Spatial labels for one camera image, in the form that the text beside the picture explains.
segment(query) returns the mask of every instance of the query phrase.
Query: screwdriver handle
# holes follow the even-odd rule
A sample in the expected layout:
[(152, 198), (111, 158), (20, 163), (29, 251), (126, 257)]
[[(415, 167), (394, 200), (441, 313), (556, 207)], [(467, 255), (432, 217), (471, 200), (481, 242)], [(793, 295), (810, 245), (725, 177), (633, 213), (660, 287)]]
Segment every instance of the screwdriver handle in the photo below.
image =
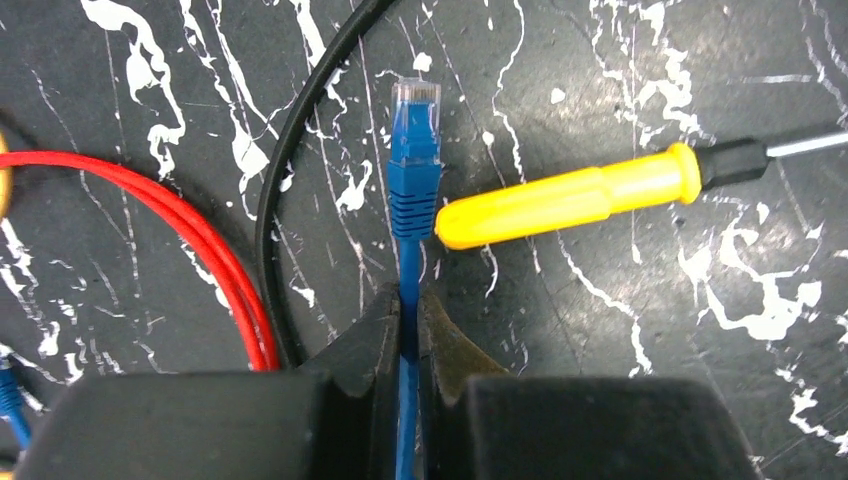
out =
[(675, 143), (665, 152), (589, 167), (452, 202), (436, 216), (436, 235), (464, 250), (607, 219), (614, 213), (701, 192), (695, 151)]

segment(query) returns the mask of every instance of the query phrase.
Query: red cable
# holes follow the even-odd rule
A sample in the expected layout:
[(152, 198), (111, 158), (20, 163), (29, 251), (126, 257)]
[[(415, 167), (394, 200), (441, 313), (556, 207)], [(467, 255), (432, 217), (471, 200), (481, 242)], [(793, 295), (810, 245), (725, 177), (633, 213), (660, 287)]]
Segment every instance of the red cable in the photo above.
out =
[(127, 190), (156, 212), (188, 242), (215, 276), (233, 309), (253, 369), (280, 368), (268, 316), (250, 279), (224, 240), (191, 205), (142, 175), (91, 157), (65, 152), (0, 155), (0, 168), (21, 165), (52, 165), (94, 173)]

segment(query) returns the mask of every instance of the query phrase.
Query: marble tabletop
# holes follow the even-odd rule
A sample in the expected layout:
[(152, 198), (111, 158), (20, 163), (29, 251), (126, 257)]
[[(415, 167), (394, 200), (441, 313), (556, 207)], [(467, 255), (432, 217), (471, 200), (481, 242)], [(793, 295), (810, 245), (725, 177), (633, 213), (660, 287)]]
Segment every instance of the marble tabletop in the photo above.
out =
[[(159, 180), (250, 263), (277, 131), (355, 3), (3, 2), (3, 123)], [(447, 202), (677, 140), (848, 128), (848, 3), (398, 1), (327, 85), (282, 185), (281, 294), (313, 353), (397, 277), (400, 76), (442, 85)], [(214, 279), (152, 212), (75, 171), (15, 183), (0, 346), (36, 424), (83, 375), (247, 368)], [(517, 374), (696, 379), (764, 478), (846, 478), (846, 192), (845, 150), (786, 159), (691, 206), (465, 252), (433, 239), (422, 282)]]

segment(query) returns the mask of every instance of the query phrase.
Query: yellow screwdriver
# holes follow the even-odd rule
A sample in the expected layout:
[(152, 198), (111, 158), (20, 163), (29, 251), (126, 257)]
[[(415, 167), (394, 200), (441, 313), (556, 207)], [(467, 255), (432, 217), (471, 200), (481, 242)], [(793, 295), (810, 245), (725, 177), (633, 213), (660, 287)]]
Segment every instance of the yellow screwdriver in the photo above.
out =
[(763, 176), (771, 160), (848, 144), (848, 132), (779, 146), (754, 139), (707, 148), (675, 143), (665, 152), (589, 167), (452, 202), (436, 216), (436, 235), (464, 250), (598, 222), (615, 213), (680, 201)]

